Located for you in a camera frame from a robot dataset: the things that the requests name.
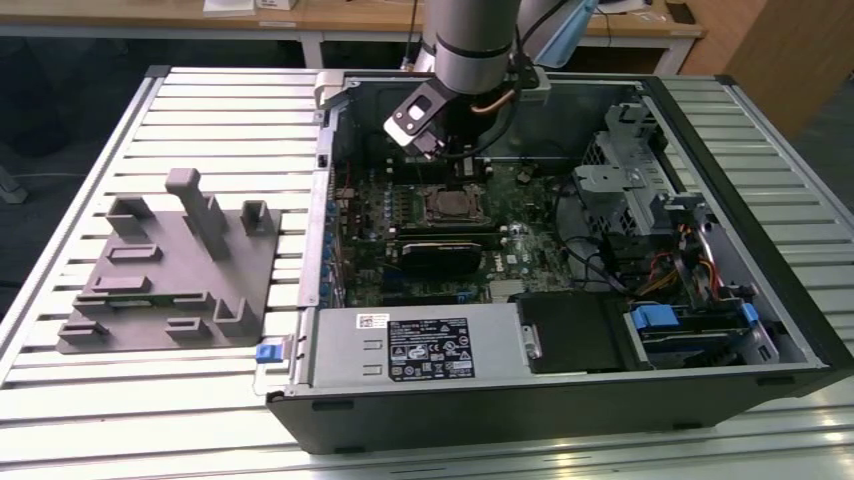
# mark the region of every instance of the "aluminum extrusion table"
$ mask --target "aluminum extrusion table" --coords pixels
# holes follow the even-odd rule
[[[266,334],[292,332],[319,132],[316,73],[174,68],[143,81],[0,326],[3,478],[850,478],[854,379],[806,398],[773,401],[710,429],[312,457],[254,393],[252,348],[55,351],[111,231],[103,218],[111,198],[144,194],[154,208],[178,208],[163,191],[172,167],[206,174],[202,189],[218,194],[223,208],[252,195],[284,210]],[[850,213],[737,87],[685,77],[666,85],[853,344]],[[669,155],[683,165],[675,151]],[[689,171],[678,172],[690,189]]]

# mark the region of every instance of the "blue latch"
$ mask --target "blue latch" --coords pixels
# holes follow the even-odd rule
[[[742,303],[742,315],[747,319],[750,325],[755,325],[759,321],[759,312],[757,312],[757,307],[753,306],[753,303]]]
[[[284,362],[284,347],[282,345],[259,345],[255,349],[255,361],[258,363]]]
[[[635,328],[675,327],[679,325],[677,312],[670,305],[641,305],[631,312],[631,320]]]

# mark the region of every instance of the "power supply label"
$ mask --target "power supply label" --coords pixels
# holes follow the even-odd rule
[[[389,378],[395,382],[474,378],[469,319],[389,322]]]

